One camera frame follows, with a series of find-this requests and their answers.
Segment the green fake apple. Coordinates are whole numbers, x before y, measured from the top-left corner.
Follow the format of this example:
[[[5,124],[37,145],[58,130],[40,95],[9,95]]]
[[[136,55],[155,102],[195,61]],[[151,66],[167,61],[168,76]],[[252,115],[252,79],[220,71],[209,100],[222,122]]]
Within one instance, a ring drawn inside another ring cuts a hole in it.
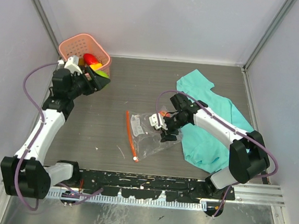
[[[108,74],[102,70],[96,70],[95,73],[103,78],[109,78]]]

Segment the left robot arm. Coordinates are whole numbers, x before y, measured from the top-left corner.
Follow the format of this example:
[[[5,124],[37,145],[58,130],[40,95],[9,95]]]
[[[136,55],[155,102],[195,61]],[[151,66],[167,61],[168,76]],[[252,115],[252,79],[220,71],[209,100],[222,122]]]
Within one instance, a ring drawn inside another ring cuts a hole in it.
[[[69,187],[81,181],[78,162],[60,160],[45,167],[47,151],[57,132],[67,121],[79,96],[91,95],[110,83],[107,73],[90,66],[79,70],[63,67],[53,72],[50,94],[37,106],[40,119],[23,146],[1,161],[5,192],[10,196],[43,199],[61,182]]]

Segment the clear zip top bag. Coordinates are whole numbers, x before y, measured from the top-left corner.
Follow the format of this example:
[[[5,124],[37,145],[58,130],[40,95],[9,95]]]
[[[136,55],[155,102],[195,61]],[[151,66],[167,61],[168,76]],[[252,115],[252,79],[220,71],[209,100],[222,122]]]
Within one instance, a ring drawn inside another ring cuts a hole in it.
[[[161,142],[161,133],[166,132],[164,129],[155,130],[150,126],[149,117],[152,115],[152,113],[138,114],[126,111],[126,131],[135,162],[173,147],[182,141],[183,134],[178,132],[177,141]]]

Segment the red yellow fake mango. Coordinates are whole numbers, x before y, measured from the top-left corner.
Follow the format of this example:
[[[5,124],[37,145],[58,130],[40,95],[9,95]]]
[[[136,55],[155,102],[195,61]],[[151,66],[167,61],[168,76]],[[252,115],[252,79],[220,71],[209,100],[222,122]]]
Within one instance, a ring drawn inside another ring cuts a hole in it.
[[[99,63],[98,59],[94,55],[92,55],[90,53],[85,53],[83,55],[83,60],[86,63],[86,65]]]

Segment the yellow fake pear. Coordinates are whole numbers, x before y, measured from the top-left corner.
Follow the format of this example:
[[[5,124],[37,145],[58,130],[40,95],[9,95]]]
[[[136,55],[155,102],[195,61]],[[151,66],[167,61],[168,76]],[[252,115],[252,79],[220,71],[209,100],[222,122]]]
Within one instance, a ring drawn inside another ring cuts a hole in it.
[[[93,71],[99,70],[103,65],[101,63],[90,64],[90,68]]]

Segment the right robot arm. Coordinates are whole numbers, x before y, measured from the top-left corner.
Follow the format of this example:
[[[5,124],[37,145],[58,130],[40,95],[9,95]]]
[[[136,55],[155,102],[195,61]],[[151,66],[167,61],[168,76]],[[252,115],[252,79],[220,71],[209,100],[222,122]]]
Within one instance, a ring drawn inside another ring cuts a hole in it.
[[[269,168],[264,140],[257,131],[247,132],[218,116],[200,100],[177,91],[170,98],[175,112],[171,116],[156,113],[155,129],[161,130],[161,141],[175,141],[179,130],[191,124],[207,131],[229,151],[228,167],[209,175],[204,189],[207,196],[217,198],[233,184],[247,183]]]

